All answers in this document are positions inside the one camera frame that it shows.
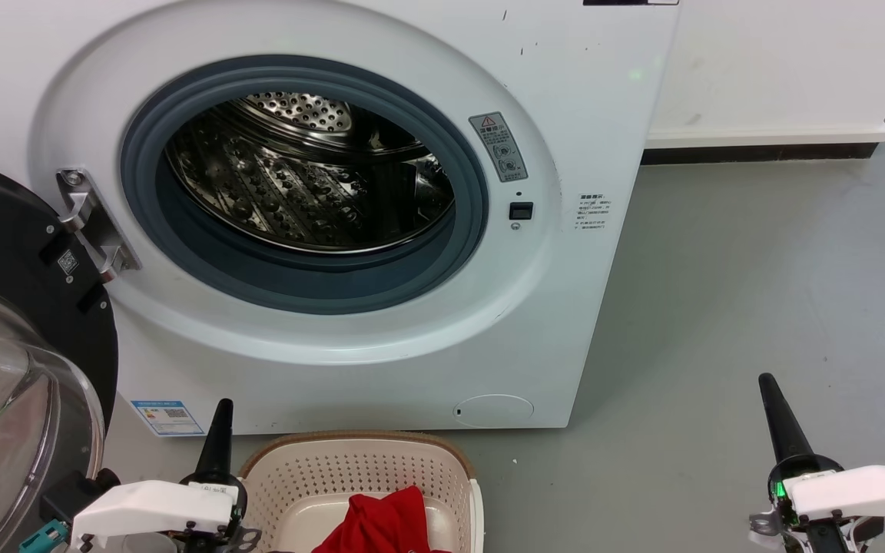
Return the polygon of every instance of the white wall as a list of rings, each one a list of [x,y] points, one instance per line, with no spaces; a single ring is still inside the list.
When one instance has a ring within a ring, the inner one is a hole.
[[[885,139],[885,0],[681,0],[648,147]]]

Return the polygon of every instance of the red clothing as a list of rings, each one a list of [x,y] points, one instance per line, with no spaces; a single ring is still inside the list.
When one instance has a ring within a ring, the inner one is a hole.
[[[384,499],[351,497],[343,522],[313,553],[431,553],[422,492],[409,486]]]

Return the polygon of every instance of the laundry basket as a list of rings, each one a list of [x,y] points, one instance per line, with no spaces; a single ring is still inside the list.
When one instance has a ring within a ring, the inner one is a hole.
[[[266,445],[241,469],[245,525],[257,551],[309,553],[343,521],[355,494],[384,497],[418,486],[429,548],[482,553],[484,504],[473,468],[446,441],[408,432],[294,434]]]

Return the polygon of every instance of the basket rim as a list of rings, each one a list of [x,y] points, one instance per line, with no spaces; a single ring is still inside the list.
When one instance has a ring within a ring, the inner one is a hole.
[[[288,436],[271,441],[264,445],[263,448],[260,448],[259,451],[256,451],[255,454],[250,456],[248,461],[244,463],[238,476],[241,478],[247,478],[250,472],[252,472],[252,469],[255,469],[255,465],[257,465],[265,455],[270,454],[274,449],[281,448],[284,445],[302,444],[305,442],[324,442],[330,440],[383,440],[436,445],[436,447],[450,452],[450,454],[456,458],[456,461],[458,461],[463,467],[463,471],[466,472],[468,480],[473,480],[477,477],[476,470],[473,468],[470,459],[467,458],[466,454],[464,454],[460,448],[457,448],[456,445],[453,445],[450,441],[431,434],[422,434],[421,432],[401,432],[396,430],[327,430],[323,432],[289,434]]]

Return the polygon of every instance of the white washing machine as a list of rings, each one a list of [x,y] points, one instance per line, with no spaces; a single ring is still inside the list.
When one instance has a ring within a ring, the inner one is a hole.
[[[159,435],[565,426],[677,14],[0,0],[0,300]]]

